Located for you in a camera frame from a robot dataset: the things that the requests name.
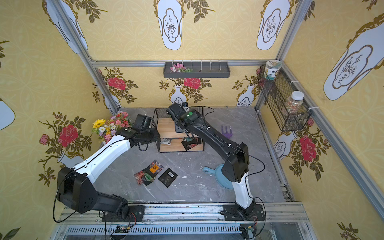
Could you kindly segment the orange black tea bag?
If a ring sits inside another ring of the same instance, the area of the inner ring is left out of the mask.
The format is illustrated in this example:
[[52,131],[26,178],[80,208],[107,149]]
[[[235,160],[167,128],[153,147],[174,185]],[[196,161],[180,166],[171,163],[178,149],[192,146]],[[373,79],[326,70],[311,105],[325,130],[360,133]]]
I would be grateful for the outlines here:
[[156,177],[157,174],[162,171],[164,167],[157,161],[154,160],[148,167],[147,173],[152,177]]

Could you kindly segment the black tea bag with barcode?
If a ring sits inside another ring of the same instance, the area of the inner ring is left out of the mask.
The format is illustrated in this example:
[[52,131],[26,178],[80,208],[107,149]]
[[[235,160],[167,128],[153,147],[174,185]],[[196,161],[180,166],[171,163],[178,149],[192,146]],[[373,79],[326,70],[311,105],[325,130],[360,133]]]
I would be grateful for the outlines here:
[[176,174],[173,170],[168,168],[160,177],[159,181],[163,183],[163,185],[168,188],[174,180],[178,177],[178,174]]

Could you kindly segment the red black tea bag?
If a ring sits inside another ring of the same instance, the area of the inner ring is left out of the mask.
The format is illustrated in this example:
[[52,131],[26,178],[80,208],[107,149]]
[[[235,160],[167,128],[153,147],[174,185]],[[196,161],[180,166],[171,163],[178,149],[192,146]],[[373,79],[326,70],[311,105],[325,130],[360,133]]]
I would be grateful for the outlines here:
[[137,184],[140,186],[143,184],[143,177],[145,176],[145,171],[140,171],[134,174],[134,177],[137,181]]

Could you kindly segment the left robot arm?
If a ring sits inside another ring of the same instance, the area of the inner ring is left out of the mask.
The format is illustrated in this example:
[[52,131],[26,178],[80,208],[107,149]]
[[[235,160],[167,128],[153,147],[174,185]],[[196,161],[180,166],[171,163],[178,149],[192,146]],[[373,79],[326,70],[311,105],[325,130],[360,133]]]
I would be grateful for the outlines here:
[[116,195],[98,192],[94,183],[120,155],[134,146],[156,142],[160,134],[151,126],[153,119],[137,115],[131,127],[123,127],[112,139],[85,161],[58,173],[55,200],[83,214],[91,210],[109,212],[125,220],[130,215],[128,201]]

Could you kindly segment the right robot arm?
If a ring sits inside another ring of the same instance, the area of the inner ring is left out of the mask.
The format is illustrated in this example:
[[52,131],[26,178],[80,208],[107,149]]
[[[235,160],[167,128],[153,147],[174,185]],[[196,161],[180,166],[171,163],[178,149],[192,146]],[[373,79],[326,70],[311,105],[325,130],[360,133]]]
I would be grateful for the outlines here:
[[241,220],[253,219],[256,216],[257,204],[251,194],[248,180],[250,163],[248,146],[225,138],[196,110],[186,111],[176,103],[169,106],[166,112],[178,127],[200,137],[225,161],[222,173],[232,183],[235,191],[235,217]]

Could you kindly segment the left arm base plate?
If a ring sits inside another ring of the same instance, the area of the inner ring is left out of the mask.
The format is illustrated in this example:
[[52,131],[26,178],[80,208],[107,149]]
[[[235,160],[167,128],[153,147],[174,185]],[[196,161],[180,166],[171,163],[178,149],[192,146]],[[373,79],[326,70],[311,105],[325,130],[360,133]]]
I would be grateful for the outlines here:
[[117,214],[106,212],[102,215],[102,222],[142,222],[145,213],[144,205],[125,206]]

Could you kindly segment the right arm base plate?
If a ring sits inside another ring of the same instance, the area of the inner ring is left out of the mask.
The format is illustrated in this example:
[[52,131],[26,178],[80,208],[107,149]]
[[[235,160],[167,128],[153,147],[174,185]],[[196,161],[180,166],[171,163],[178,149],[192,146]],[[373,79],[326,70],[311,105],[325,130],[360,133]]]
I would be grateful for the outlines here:
[[225,221],[264,221],[266,219],[263,205],[260,204],[251,204],[246,209],[238,204],[223,205],[220,214],[224,216]]

